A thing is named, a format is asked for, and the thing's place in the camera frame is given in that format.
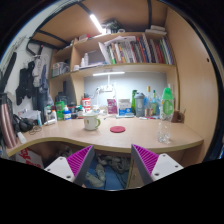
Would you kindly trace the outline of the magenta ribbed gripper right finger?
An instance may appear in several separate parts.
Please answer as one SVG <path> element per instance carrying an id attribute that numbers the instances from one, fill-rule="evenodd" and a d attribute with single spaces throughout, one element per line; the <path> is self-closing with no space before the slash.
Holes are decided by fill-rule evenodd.
<path id="1" fill-rule="evenodd" d="M 138 167 L 144 185 L 182 169 L 182 166 L 168 154 L 158 155 L 135 144 L 131 145 L 131 155 Z"/>

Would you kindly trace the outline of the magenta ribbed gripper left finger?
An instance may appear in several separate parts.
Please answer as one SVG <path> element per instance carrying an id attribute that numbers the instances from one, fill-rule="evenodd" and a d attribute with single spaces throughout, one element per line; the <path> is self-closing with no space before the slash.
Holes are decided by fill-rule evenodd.
<path id="1" fill-rule="evenodd" d="M 94 155 L 94 146 L 90 145 L 67 158 L 58 157 L 45 171 L 82 186 Z"/>

